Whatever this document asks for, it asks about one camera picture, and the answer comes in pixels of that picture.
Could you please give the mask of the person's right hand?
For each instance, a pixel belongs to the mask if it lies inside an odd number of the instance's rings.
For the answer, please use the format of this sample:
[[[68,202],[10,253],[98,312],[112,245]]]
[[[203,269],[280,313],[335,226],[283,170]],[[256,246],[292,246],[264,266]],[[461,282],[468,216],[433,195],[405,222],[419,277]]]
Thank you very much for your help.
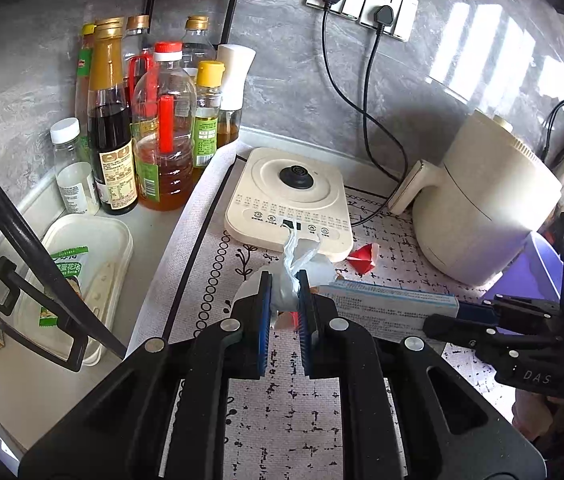
[[[564,431],[564,399],[526,390],[515,392],[512,425],[528,441]]]

